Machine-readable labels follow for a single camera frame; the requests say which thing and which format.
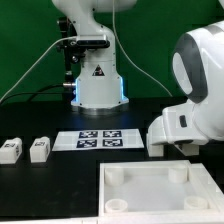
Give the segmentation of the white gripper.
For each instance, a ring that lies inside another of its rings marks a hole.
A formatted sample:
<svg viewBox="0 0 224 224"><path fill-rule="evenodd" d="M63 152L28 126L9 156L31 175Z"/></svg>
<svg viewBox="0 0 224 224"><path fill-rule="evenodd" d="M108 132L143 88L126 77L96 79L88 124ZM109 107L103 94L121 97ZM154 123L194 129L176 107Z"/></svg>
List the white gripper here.
<svg viewBox="0 0 224 224"><path fill-rule="evenodd" d="M193 105L167 107L162 115L149 126L147 144L149 146L165 144L204 145L207 137L193 122Z"/></svg>

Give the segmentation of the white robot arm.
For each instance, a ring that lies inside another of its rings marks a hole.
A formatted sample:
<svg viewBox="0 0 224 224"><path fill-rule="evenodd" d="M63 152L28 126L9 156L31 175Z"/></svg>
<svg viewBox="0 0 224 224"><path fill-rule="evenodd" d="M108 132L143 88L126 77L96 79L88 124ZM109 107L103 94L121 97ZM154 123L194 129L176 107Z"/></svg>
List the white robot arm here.
<svg viewBox="0 0 224 224"><path fill-rule="evenodd" d="M52 0L75 30L67 39L84 51L75 55L82 68L73 106L112 109L124 101L116 71L116 30L94 15L125 11L138 1L149 7L159 0ZM165 108L152 122L148 145L224 141L224 20L184 33L173 52L172 72L187 101Z"/></svg>

